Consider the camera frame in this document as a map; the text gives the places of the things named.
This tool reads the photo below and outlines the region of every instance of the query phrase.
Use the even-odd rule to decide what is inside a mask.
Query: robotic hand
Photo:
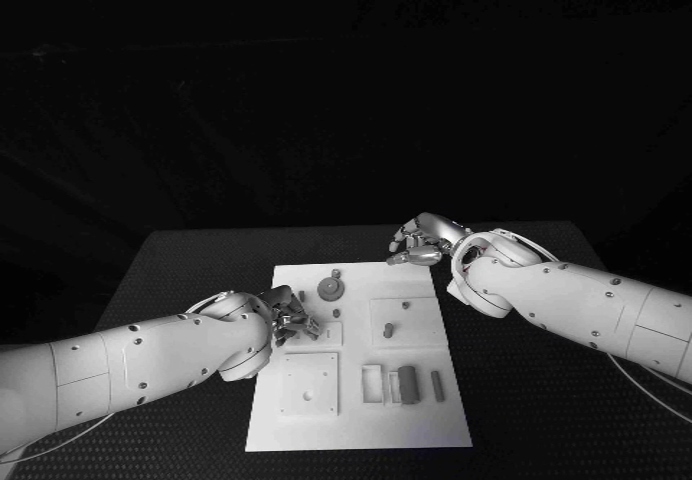
[[[0,353],[0,464],[10,449],[194,387],[218,371],[251,378],[277,348],[320,325],[289,286],[234,291],[185,314]]]
[[[473,233],[430,213],[397,231],[393,253],[404,239],[408,249],[388,264],[430,266],[449,254],[447,292],[485,315],[504,318],[517,309],[537,327],[692,383],[692,297],[560,262],[521,235]]]

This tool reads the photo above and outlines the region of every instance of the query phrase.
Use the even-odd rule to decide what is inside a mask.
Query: mesh table surface
[[[561,260],[604,268],[570,222],[466,226],[502,227]],[[384,261],[397,228],[156,232],[97,331],[181,313],[224,290],[260,293],[276,265]],[[120,412],[61,450],[19,464],[13,480],[692,478],[692,425],[642,394],[606,355],[534,327],[517,312],[493,319],[459,302],[446,292],[449,257],[431,273],[473,448],[247,453],[256,379],[225,383],[215,375]],[[653,393],[692,412],[692,400],[623,364]],[[25,455],[91,424],[47,437]]]

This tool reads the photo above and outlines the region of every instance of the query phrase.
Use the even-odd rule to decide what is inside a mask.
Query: black background
[[[571,220],[690,292],[684,2],[251,3],[6,7],[2,343],[93,330],[162,229]]]

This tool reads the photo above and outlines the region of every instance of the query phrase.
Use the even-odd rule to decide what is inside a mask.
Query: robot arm
[[[215,371],[250,378],[271,337],[318,338],[287,286],[228,292],[199,313],[172,315],[0,354],[0,453],[64,428],[194,387]]]
[[[692,383],[692,297],[567,262],[544,262],[506,230],[473,233],[447,224],[449,235],[404,225],[391,244],[406,252],[388,263],[431,265],[452,256],[449,293],[479,312],[504,318],[517,309],[540,328]]]

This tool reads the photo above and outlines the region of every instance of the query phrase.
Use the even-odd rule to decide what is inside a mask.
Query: black table
[[[506,228],[561,260],[604,268],[570,222],[467,226]],[[181,313],[222,290],[261,292],[274,265],[384,261],[397,228],[156,232],[97,330]],[[449,258],[431,273],[473,448],[245,453],[256,379],[225,383],[215,375],[119,413],[64,449],[21,464],[13,479],[692,478],[692,425],[642,394],[606,355],[535,328],[517,312],[493,319],[463,305],[446,292]],[[623,364],[691,412],[685,394]],[[57,433],[25,455],[83,429]]]

